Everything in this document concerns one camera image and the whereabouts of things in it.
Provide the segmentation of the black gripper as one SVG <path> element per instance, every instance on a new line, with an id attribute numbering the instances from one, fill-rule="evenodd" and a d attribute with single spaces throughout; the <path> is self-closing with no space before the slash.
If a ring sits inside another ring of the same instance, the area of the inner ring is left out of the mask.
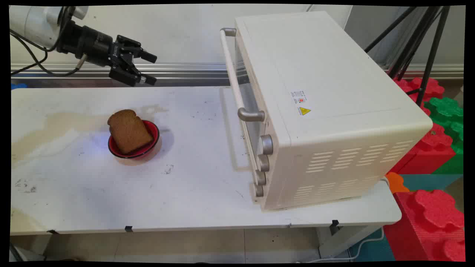
<path id="1" fill-rule="evenodd" d="M 126 69 L 120 65 L 132 64 L 133 59 L 144 59 L 155 63 L 157 56 L 141 47 L 139 41 L 118 35 L 115 41 L 107 34 L 87 26 L 81 29 L 79 37 L 79 56 L 86 55 L 86 62 L 97 66 L 110 66 L 109 78 L 128 86 L 147 84 L 154 86 L 157 79 L 148 74 L 142 74 L 136 69 Z"/>

